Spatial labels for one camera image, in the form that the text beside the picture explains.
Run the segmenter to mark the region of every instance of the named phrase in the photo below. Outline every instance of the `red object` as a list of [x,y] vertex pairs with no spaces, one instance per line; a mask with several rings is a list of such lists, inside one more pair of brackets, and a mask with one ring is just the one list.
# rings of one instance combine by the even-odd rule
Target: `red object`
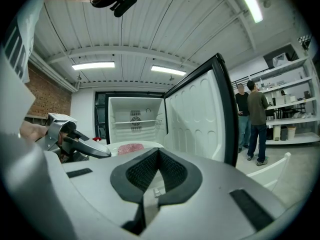
[[101,138],[100,137],[94,137],[93,140],[96,142],[96,141],[101,141]]
[[143,150],[145,147],[142,144],[126,144],[118,148],[118,155],[125,155],[134,151]]

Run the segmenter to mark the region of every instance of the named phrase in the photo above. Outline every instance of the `bottle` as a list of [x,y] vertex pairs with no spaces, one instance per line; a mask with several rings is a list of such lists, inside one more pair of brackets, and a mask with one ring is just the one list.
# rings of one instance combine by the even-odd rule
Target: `bottle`
[[261,90],[265,89],[264,81],[262,81],[262,78],[260,77],[260,84],[261,84]]

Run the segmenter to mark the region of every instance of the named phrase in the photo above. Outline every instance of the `black window frame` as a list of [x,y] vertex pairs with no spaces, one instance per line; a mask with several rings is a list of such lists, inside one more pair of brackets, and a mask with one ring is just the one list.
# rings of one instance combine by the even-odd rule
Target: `black window frame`
[[[98,95],[105,94],[104,105],[98,103]],[[150,91],[96,91],[94,97],[94,131],[95,136],[99,136],[99,126],[105,127],[105,139],[106,144],[110,144],[110,133],[109,133],[109,112],[108,104],[109,98],[113,97],[135,97],[135,98],[163,98],[164,92],[150,92]],[[104,107],[104,123],[98,122],[98,108]]]

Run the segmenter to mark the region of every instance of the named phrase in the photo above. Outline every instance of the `ceiling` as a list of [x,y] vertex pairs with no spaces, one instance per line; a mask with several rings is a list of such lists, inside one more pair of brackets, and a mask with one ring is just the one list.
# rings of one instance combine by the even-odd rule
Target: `ceiling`
[[[254,23],[243,0],[138,0],[121,18],[109,8],[66,0],[45,2],[35,27],[34,52],[80,87],[148,83],[170,89],[221,53],[228,69],[290,41],[295,11],[286,0],[258,0],[263,21]],[[114,61],[115,68],[75,71],[72,64]]]

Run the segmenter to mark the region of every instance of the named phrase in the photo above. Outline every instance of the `ceiling light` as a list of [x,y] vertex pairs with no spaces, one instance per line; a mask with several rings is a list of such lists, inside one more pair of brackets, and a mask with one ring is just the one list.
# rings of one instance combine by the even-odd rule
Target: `ceiling light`
[[179,76],[184,76],[187,73],[184,71],[175,70],[175,69],[162,67],[162,66],[152,66],[151,71],[158,71],[158,72],[163,72],[163,73],[175,74],[175,75],[179,75]]
[[262,17],[257,0],[244,0],[244,1],[252,14],[254,22],[258,23],[262,21],[264,18]]
[[72,65],[74,70],[87,70],[87,69],[103,69],[103,68],[114,68],[115,63],[111,62],[93,62]]

